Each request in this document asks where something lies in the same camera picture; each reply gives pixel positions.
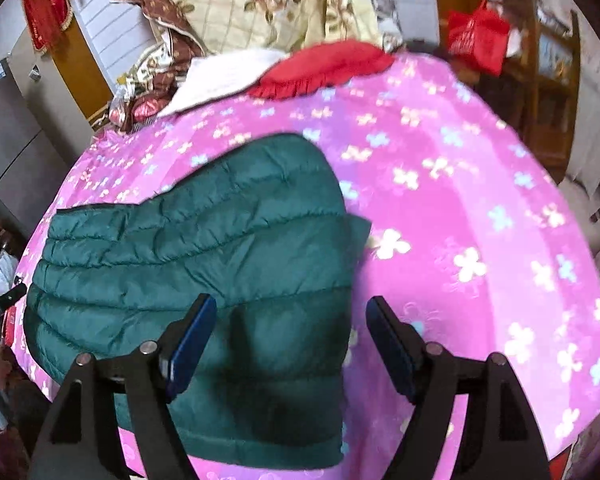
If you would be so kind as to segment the wooden shelf rack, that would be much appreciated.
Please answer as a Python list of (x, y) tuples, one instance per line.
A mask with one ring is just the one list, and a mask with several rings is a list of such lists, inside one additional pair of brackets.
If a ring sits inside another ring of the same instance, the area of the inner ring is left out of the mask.
[(501, 75), (480, 77), (478, 93), (516, 130), (555, 182), (566, 175), (576, 126), (581, 73), (580, 24), (547, 25), (534, 0), (491, 0), (520, 35), (520, 52)]

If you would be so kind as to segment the red ruffled cushion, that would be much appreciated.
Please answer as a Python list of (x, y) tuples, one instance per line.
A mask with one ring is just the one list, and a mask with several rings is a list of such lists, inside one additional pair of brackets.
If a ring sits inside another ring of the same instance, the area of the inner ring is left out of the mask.
[(394, 56), (369, 42), (347, 39), (302, 49), (267, 70), (248, 90), (256, 99), (281, 101), (385, 72)]

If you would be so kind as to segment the red shopping bag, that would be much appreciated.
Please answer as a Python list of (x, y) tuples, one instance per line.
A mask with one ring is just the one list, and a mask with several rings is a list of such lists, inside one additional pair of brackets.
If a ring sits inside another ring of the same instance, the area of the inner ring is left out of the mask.
[(481, 0), (472, 13), (449, 13), (446, 47), (453, 58), (472, 70), (497, 77), (506, 57), (509, 31), (509, 22)]

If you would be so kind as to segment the pink floral bed sheet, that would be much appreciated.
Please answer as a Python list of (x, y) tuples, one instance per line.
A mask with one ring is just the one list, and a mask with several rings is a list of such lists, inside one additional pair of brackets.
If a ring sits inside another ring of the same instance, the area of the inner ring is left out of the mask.
[(132, 136), (105, 131), (53, 208), (137, 203), (231, 148), (292, 131), (316, 144), (370, 220), (362, 295), (384, 296), (460, 356), (504, 353), (549, 456), (600, 414), (600, 277), (550, 176), (449, 66), (385, 73), (282, 102), (234, 96)]

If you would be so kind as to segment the brown floral blanket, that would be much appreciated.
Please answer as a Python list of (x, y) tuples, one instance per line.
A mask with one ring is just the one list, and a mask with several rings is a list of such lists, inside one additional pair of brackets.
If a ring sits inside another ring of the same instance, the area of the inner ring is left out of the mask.
[(204, 58), (209, 51), (186, 20), (186, 13), (194, 8), (190, 4), (174, 0), (112, 1), (137, 6), (156, 38), (156, 43), (143, 50), (120, 76), (109, 104), (109, 121), (120, 132), (129, 133), (166, 108), (193, 59)]

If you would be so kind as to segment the red wall decoration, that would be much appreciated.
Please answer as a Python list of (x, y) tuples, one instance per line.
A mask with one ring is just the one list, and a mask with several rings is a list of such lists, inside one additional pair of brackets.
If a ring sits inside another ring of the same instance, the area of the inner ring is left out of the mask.
[(69, 0), (21, 0), (35, 51), (45, 53), (64, 39), (73, 10)]

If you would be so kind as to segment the cream rose quilt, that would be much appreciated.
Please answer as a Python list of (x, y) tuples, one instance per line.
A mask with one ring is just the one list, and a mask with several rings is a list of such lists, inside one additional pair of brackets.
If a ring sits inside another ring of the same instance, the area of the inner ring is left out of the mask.
[(116, 0), (140, 7), (169, 46), (185, 38), (196, 55), (253, 47), (294, 52), (355, 39), (380, 46), (372, 0)]

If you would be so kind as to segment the grey wardrobe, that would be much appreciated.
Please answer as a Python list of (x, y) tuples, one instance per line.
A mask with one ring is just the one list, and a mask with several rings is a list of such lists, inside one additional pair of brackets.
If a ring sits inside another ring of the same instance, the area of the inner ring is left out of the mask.
[(32, 235), (92, 134), (50, 66), (0, 60), (0, 220), (9, 229)]

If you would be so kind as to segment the dark green puffer jacket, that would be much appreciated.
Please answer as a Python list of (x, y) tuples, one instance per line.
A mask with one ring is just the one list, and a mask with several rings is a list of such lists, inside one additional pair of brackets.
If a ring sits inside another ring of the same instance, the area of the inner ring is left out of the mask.
[(316, 145), (264, 136), (143, 203), (56, 212), (23, 312), (28, 349), (61, 380), (79, 353), (122, 356), (207, 294), (218, 317), (170, 407), (186, 452), (253, 468), (335, 466), (369, 235)]

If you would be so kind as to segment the white pillow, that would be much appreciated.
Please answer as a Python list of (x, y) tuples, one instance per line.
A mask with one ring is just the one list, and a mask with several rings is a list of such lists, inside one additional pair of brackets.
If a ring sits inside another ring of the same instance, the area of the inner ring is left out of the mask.
[(226, 98), (255, 84), (270, 68), (289, 58), (289, 53), (254, 47), (195, 58), (172, 100), (158, 113), (166, 117)]

